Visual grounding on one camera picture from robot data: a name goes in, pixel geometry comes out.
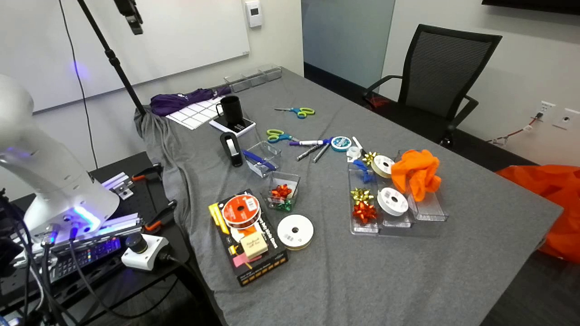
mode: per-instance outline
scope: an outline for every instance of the wall outlet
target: wall outlet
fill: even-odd
[[[553,126],[570,130],[575,119],[580,119],[580,110],[566,106],[555,113]]]
[[[537,113],[543,113],[543,119],[546,119],[555,108],[557,108],[555,102],[541,101],[541,106],[539,106]]]

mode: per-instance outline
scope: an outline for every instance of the whiteboard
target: whiteboard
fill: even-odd
[[[77,0],[62,0],[88,95],[122,88],[104,44]],[[131,82],[245,55],[242,0],[138,0],[144,34],[133,34],[115,0],[86,0]],[[0,73],[22,82],[35,110],[82,97],[59,0],[2,0]]]

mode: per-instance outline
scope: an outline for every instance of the orange fabric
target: orange fabric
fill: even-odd
[[[580,262],[580,168],[508,166],[499,173],[564,207],[548,231],[543,251]]]
[[[439,159],[430,149],[407,149],[392,166],[392,178],[399,191],[412,191],[418,202],[425,200],[427,191],[437,191],[441,177],[436,175]]]

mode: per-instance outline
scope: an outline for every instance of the purple object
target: purple object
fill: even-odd
[[[158,115],[169,115],[176,110],[182,110],[187,104],[207,101],[231,92],[233,92],[231,86],[218,86],[218,88],[198,88],[187,93],[157,93],[151,97],[151,111]]]

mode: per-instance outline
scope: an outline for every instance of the scissors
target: scissors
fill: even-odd
[[[291,133],[287,133],[282,128],[267,128],[267,139],[269,139],[269,142],[278,142],[278,140],[283,140],[283,139],[298,140],[296,137],[292,137]]]
[[[300,117],[300,119],[307,119],[309,115],[314,115],[314,113],[316,113],[316,110],[311,108],[311,106],[276,106],[276,110],[294,111],[296,117]]]

